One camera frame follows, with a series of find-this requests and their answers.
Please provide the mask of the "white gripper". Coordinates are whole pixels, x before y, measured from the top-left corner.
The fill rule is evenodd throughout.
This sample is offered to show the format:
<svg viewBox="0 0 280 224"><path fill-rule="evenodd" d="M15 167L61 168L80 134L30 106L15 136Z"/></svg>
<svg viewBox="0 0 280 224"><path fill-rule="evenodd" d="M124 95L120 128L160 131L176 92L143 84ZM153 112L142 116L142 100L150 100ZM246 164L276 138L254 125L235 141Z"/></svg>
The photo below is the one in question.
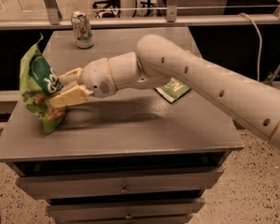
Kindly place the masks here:
<svg viewBox="0 0 280 224"><path fill-rule="evenodd" d="M81 67L75 68L60 75L59 80L64 86L71 82L82 84L82 81L85 86L67 87L66 91L48 98L47 104L54 108L84 104L91 95L97 98L104 98L117 92L107 58L90 62L84 69Z"/></svg>

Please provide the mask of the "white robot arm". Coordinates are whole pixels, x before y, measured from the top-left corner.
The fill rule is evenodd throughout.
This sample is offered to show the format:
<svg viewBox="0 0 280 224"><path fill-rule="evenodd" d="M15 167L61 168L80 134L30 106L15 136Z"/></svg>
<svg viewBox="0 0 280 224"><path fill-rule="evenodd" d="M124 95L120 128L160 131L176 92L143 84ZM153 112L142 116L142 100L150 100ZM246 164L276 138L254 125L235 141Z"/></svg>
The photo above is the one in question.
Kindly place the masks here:
<svg viewBox="0 0 280 224"><path fill-rule="evenodd" d="M280 150L280 90L208 62L160 35L145 35L136 50L102 58L61 76L53 107L80 105L123 89L154 89L176 78Z"/></svg>

